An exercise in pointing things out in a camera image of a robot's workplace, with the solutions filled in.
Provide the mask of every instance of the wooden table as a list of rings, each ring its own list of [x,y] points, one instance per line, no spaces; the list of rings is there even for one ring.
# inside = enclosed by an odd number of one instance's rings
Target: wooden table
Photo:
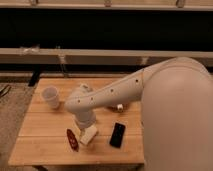
[[[98,89],[115,80],[115,78],[41,79],[24,118],[9,165],[143,163],[139,102],[131,103],[123,113],[116,113],[107,108],[95,109],[99,133],[88,146],[80,144],[79,152],[73,151],[67,140],[67,128],[72,129],[77,138],[80,133],[74,123],[74,116],[64,109],[64,102],[70,91],[79,83],[87,83]],[[48,85],[54,85],[59,89],[61,104],[57,110],[50,109],[40,97],[42,89]],[[120,149],[109,145],[115,122],[126,125]]]

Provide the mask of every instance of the white cup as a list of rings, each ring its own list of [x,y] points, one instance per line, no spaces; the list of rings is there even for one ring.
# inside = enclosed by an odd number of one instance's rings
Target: white cup
[[[56,109],[59,107],[59,95],[58,95],[58,89],[54,86],[46,87],[42,93],[41,96],[43,100],[52,108]]]

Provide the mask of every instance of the floor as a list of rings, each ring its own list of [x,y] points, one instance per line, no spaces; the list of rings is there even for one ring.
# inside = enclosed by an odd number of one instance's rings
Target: floor
[[[7,162],[21,127],[25,112],[36,88],[28,87],[31,73],[0,73],[0,89],[11,85],[10,92],[0,98],[0,171],[36,171],[35,168],[12,167]],[[49,171],[142,171],[136,165],[45,166]]]

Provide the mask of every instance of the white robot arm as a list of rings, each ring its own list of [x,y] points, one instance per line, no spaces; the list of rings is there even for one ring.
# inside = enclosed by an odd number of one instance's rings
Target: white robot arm
[[[191,58],[173,58],[96,91],[78,87],[65,103],[80,129],[92,109],[141,101],[145,170],[213,170],[213,81]]]

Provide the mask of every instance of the black phone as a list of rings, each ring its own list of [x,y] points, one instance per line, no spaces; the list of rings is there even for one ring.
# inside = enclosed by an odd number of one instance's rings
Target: black phone
[[[115,123],[114,130],[110,139],[110,145],[117,148],[121,147],[125,128],[126,128],[125,125],[120,123]]]

